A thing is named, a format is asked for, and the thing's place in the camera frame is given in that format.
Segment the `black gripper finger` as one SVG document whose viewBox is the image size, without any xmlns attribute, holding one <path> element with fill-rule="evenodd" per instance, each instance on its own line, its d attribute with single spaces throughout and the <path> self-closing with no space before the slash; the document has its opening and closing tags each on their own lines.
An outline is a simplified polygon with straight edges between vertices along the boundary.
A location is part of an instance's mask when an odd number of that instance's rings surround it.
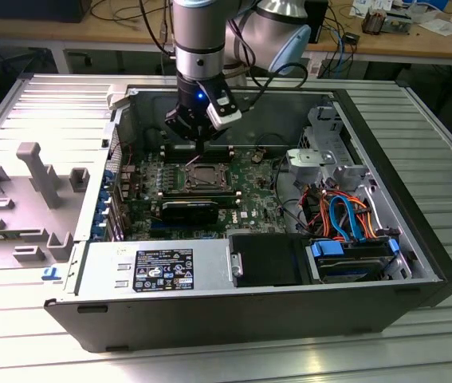
<svg viewBox="0 0 452 383">
<path fill-rule="evenodd" d="M 200 130 L 200 153 L 203 154 L 211 141 L 221 137 L 227 128 L 217 130 L 212 124 Z"/>
<path fill-rule="evenodd" d="M 196 153 L 201 153 L 201 124 L 191 109 L 176 105 L 166 114 L 165 123 L 180 138 L 192 141 Z"/>
</svg>

